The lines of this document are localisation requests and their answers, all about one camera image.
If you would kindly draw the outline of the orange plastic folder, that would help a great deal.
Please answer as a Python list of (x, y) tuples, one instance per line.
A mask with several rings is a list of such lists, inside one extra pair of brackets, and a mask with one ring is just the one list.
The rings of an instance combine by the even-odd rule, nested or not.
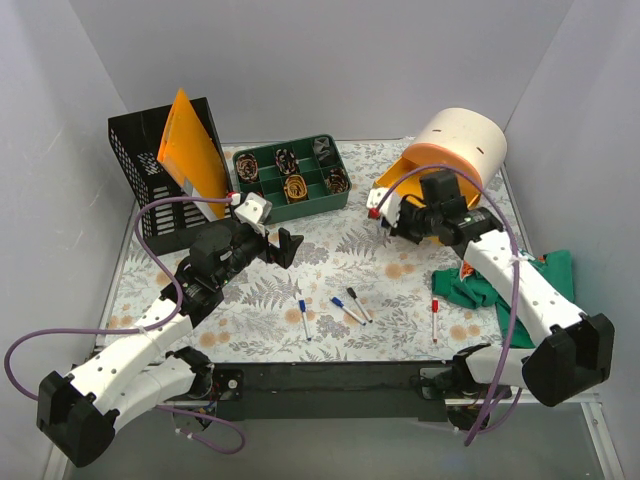
[(226, 199), (228, 175), (219, 153), (189, 97), (179, 89), (164, 126), (157, 161), (184, 195)]

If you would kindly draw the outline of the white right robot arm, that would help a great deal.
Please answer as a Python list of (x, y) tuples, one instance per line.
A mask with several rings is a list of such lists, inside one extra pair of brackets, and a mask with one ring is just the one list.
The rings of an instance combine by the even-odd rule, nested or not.
[(454, 356), (449, 387), (475, 397), (495, 376), (527, 389), (543, 405), (556, 406), (605, 382), (611, 371), (615, 329), (603, 314), (587, 315), (553, 287), (522, 255), (496, 208), (469, 209), (454, 170), (418, 168), (417, 205), (393, 187), (370, 191), (367, 207), (393, 235), (415, 243), (435, 236), (481, 274), (511, 307), (534, 346), (480, 345)]

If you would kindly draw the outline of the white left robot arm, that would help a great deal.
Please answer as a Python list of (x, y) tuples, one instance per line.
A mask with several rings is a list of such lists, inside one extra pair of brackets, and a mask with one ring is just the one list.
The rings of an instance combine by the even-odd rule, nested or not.
[(267, 232), (226, 219), (207, 227), (143, 317), (125, 335), (68, 374), (39, 384), (36, 425), (77, 467), (98, 459), (116, 433), (176, 396), (205, 398), (213, 386), (209, 358), (171, 345), (191, 333), (223, 300), (223, 288), (255, 259), (287, 269), (303, 242), (286, 229)]

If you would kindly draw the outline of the cream cylindrical drawer box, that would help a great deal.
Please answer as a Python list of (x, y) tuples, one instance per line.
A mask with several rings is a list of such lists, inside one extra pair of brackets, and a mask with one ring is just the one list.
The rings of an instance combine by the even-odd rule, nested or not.
[(464, 108), (444, 109), (373, 188), (389, 188), (401, 198), (415, 195), (428, 204), (439, 202), (434, 223), (457, 219), (477, 208), (506, 153), (506, 137), (492, 120)]

